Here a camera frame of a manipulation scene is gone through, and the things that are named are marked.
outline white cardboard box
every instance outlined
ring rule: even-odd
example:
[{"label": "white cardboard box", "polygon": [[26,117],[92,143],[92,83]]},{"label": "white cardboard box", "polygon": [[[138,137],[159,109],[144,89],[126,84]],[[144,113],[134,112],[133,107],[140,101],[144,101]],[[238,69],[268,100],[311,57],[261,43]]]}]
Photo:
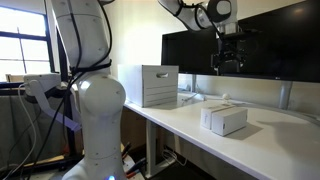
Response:
[{"label": "white cardboard box", "polygon": [[148,107],[177,100],[178,66],[118,65],[127,100]]},{"label": "white cardboard box", "polygon": [[247,125],[248,110],[232,107],[212,113],[211,131],[225,136]]},{"label": "white cardboard box", "polygon": [[211,129],[212,113],[234,107],[232,104],[221,104],[212,107],[204,107],[201,109],[200,125],[206,129]]}]

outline table leg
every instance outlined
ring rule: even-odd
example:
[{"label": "table leg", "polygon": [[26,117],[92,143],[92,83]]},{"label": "table leg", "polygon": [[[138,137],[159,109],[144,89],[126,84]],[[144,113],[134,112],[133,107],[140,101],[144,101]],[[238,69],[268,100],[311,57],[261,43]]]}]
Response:
[{"label": "table leg", "polygon": [[166,167],[175,162],[174,159],[156,163],[156,138],[157,138],[157,125],[150,120],[147,120],[147,170],[146,178],[151,178],[157,173],[164,170]]}]

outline white tabletop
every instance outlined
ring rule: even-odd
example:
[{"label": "white tabletop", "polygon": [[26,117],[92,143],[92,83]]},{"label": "white tabletop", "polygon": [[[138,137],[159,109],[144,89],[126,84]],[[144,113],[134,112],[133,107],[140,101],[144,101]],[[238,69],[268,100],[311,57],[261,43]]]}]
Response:
[{"label": "white tabletop", "polygon": [[200,126],[208,100],[141,108],[125,106],[258,179],[320,179],[320,127],[287,114],[248,108],[248,123],[225,137]]}]

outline window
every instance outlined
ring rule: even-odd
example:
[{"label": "window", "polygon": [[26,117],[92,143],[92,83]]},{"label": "window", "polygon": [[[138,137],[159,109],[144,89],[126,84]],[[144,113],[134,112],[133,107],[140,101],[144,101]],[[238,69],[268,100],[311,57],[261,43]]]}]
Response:
[{"label": "window", "polygon": [[0,7],[0,82],[5,74],[53,71],[46,16]]}]

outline small white box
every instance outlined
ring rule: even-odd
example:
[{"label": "small white box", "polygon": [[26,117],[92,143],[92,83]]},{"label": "small white box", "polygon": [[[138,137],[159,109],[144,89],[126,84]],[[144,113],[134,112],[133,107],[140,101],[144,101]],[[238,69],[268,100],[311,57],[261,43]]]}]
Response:
[{"label": "small white box", "polygon": [[205,107],[201,109],[200,125],[204,128],[211,129],[212,113],[234,107],[232,104],[221,104],[213,107]]},{"label": "small white box", "polygon": [[178,66],[118,65],[127,100],[140,107],[177,101]]},{"label": "small white box", "polygon": [[211,131],[225,136],[247,125],[248,110],[232,107],[212,113]]}]

